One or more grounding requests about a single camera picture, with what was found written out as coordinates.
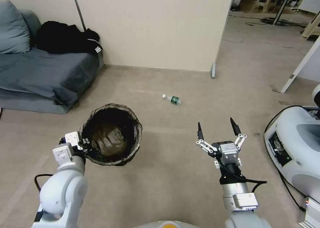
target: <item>mattress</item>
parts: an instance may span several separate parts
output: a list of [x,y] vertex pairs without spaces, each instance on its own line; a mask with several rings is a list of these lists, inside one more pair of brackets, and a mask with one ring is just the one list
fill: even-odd
[[100,56],[88,53],[49,54],[32,48],[0,54],[0,107],[66,113],[102,65]]

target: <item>black jacket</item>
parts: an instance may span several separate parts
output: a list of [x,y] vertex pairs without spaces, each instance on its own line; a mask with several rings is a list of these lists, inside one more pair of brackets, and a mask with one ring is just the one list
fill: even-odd
[[37,48],[52,54],[98,54],[102,51],[99,40],[100,36],[90,29],[81,32],[76,25],[56,21],[43,23],[36,34]]

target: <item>orange sticker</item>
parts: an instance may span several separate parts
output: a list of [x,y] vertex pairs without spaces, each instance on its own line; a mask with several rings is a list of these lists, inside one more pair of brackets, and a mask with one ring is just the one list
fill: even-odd
[[165,224],[162,228],[177,228],[174,224]]

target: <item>green bottle label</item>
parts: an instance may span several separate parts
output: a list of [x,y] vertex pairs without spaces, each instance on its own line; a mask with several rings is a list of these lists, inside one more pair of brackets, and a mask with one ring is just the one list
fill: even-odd
[[179,100],[179,97],[173,96],[173,97],[171,98],[171,103],[176,105],[177,102],[178,102],[178,100]]

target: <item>gray cushion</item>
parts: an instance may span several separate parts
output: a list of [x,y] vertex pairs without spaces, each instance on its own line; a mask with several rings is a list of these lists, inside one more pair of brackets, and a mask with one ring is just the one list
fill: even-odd
[[21,12],[21,15],[29,29],[30,43],[31,47],[33,47],[35,45],[37,31],[40,29],[41,24],[37,16],[31,10],[19,9],[19,11]]
[[0,54],[30,50],[30,34],[18,9],[10,2],[0,2]]

